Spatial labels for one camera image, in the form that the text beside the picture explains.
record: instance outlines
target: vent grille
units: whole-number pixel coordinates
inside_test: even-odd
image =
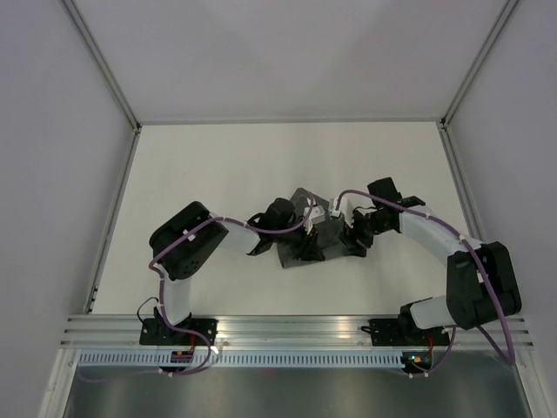
[[[214,367],[302,367],[302,368],[401,368],[402,352],[380,351],[225,351],[213,354]],[[191,365],[205,358],[205,348],[196,350]],[[171,350],[82,350],[80,366],[178,366]]]

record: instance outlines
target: white wall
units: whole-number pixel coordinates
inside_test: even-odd
[[[0,11],[0,415],[35,416],[131,128],[56,0]]]
[[[504,0],[77,0],[141,122],[440,117]]]
[[[509,246],[557,393],[557,2],[521,2],[453,121],[489,239]]]

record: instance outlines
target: white table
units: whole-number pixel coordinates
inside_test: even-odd
[[[303,186],[324,198],[393,177],[463,233],[434,123],[145,126],[97,293],[95,314],[133,314],[156,295],[151,234],[193,200],[248,219]],[[353,197],[357,204],[369,205]],[[248,257],[217,249],[192,280],[194,314],[395,314],[445,292],[445,268],[395,232],[364,259],[282,269],[276,250]]]

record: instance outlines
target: gray floor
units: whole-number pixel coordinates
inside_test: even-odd
[[[193,376],[121,377],[129,368],[83,369],[67,417],[524,417],[514,371],[482,354],[453,353],[428,379],[374,369],[214,368]]]

